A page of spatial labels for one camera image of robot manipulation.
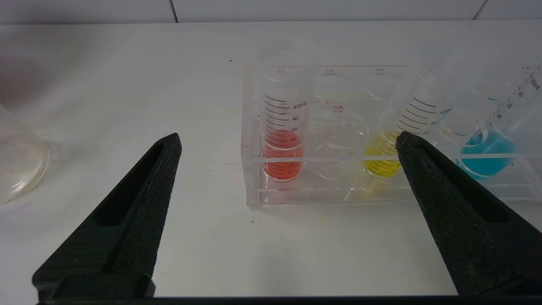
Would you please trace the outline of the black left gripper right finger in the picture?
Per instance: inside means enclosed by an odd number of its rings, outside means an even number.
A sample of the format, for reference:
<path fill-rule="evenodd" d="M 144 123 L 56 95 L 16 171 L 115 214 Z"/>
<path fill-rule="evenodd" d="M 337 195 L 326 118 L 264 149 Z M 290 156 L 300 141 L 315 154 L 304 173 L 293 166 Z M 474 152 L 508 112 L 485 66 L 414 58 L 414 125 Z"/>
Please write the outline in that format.
<path fill-rule="evenodd" d="M 539 297 L 541 232 L 422 137 L 395 149 L 457 293 Z"/>

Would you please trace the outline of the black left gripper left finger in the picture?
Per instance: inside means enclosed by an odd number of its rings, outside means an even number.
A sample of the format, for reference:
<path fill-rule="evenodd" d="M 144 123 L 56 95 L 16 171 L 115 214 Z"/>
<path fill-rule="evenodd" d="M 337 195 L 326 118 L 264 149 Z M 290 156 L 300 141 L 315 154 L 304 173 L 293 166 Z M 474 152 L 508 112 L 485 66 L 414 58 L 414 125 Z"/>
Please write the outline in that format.
<path fill-rule="evenodd" d="M 153 297 L 152 281 L 182 144 L 159 139 L 35 271 L 39 299 Z"/>

